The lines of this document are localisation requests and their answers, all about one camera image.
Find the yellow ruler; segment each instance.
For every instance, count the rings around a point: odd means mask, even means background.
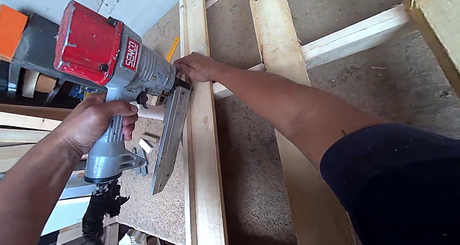
[[[176,36],[174,38],[174,42],[172,43],[172,46],[169,49],[168,56],[166,57],[166,60],[168,60],[168,62],[171,62],[171,58],[173,58],[173,54],[176,51],[177,44],[179,44],[179,37],[178,36]]]

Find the tool handle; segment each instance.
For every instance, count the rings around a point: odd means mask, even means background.
[[[106,102],[121,100],[118,89],[108,88]],[[94,143],[86,161],[85,180],[91,183],[104,183],[117,179],[121,172],[141,166],[144,159],[125,148],[123,136],[123,117],[110,119],[104,134]]]

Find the dark blue sleeve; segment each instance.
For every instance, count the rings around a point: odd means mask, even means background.
[[[333,144],[320,170],[365,245],[443,243],[458,233],[459,140],[372,126]]]

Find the small wood block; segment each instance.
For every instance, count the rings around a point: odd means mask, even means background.
[[[149,134],[149,133],[143,133],[141,135],[141,138],[144,138],[144,140],[147,140],[151,143],[159,143],[160,142],[160,137],[159,136],[155,136],[155,135],[152,135],[152,134]]]
[[[35,90],[39,92],[50,93],[53,91],[55,84],[56,79],[53,79],[45,74],[40,74],[40,76],[38,76]]]
[[[153,147],[152,145],[149,143],[149,141],[146,141],[144,139],[140,139],[139,140],[139,145],[141,146],[142,149],[144,149],[144,151],[148,154],[151,154],[152,151],[153,151]]]

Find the lumber stack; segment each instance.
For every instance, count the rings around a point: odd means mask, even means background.
[[[0,104],[0,173],[47,136],[71,109]]]

